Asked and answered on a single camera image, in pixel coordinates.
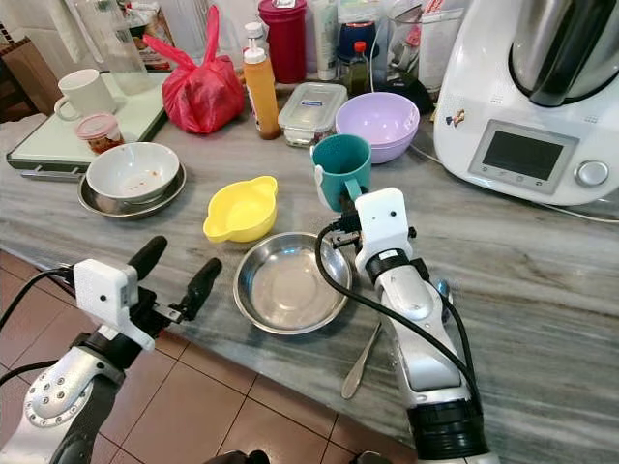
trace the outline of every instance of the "yellow bowl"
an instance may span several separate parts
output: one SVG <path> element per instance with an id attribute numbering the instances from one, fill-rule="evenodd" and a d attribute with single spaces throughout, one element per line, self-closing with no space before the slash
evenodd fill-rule
<path id="1" fill-rule="evenodd" d="M 214 243 L 253 242 L 265 236 L 278 214 L 278 181 L 271 176 L 230 184 L 209 203 L 204 235 Z"/>

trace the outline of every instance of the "orange bottle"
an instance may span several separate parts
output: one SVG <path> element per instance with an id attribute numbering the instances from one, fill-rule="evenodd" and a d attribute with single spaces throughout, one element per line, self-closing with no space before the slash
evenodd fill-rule
<path id="1" fill-rule="evenodd" d="M 250 93 L 251 110 L 260 137 L 265 140 L 281 134 L 278 124 L 278 101 L 271 61 L 264 49 L 252 47 L 243 53 L 243 74 Z"/>

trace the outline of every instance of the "kitchen counter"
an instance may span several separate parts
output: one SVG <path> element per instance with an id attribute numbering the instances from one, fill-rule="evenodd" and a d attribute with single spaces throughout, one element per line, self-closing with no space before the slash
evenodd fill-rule
<path id="1" fill-rule="evenodd" d="M 431 128 L 424 129 L 415 143 L 431 151 Z M 202 235 L 218 189 L 265 174 L 280 184 L 272 233 L 318 232 L 334 214 L 318 202 L 308 152 L 283 138 L 260 140 L 247 119 L 209 136 L 166 124 L 155 141 L 179 155 L 189 180 L 169 208 L 139 221 L 89 213 L 76 185 L 23 180 L 1 162 L 2 247 L 46 268 L 87 257 L 127 260 L 163 234 L 167 251 L 144 281 L 163 303 L 178 301 L 193 273 L 218 256 L 223 271 L 207 304 L 172 331 L 410 444 L 384 334 L 357 394 L 339 396 L 377 315 L 349 303 L 317 332 L 264 333 L 232 298 L 232 278 L 251 245 L 210 244 Z M 619 229 L 476 188 L 410 150 L 374 166 L 372 185 L 404 192 L 417 253 L 433 278 L 452 283 L 476 362 L 486 436 L 501 462 L 619 462 Z M 355 284 L 371 295 L 366 278 L 356 276 Z"/>

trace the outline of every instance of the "lavender bowl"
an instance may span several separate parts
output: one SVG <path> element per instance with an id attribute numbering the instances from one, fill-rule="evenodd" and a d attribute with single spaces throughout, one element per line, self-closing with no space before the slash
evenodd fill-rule
<path id="1" fill-rule="evenodd" d="M 363 94 L 347 101 L 336 116 L 336 131 L 363 137 L 371 146 L 371 162 L 402 155 L 419 126 L 419 110 L 411 100 L 388 92 Z"/>

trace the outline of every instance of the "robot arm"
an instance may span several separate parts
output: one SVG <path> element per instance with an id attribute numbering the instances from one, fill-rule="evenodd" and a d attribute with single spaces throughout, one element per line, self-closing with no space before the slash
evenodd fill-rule
<path id="1" fill-rule="evenodd" d="M 166 244 L 164 237 L 153 239 L 121 268 L 92 259 L 74 265 L 77 306 L 103 323 L 32 383 L 0 463 L 90 462 L 125 370 L 142 350 L 154 349 L 155 338 L 171 322 L 195 317 L 221 270 L 221 262 L 212 259 L 193 278 L 183 301 L 161 307 L 157 295 L 137 282 L 155 267 Z"/>
<path id="2" fill-rule="evenodd" d="M 329 230 L 358 234 L 355 265 L 360 274 L 368 274 L 382 308 L 387 309 L 381 311 L 381 318 L 393 343 L 398 387 L 413 429 L 419 462 L 498 464 L 498 457 L 486 444 L 481 404 L 475 385 L 471 385 L 474 374 L 470 366 L 460 362 L 461 368 L 467 369 L 464 376 L 456 366 L 458 359 L 448 359 L 427 340 L 430 335 L 450 358 L 457 357 L 441 319 L 443 300 L 411 261 L 413 250 L 408 239 L 414 230 L 408 227 L 401 191 L 384 188 L 367 193 L 355 200 L 354 208 L 351 204 L 349 207 L 338 225 Z M 335 286 L 327 275 L 325 278 Z M 367 304 L 363 297 L 347 295 Z M 388 312 L 400 322 L 385 315 Z"/>

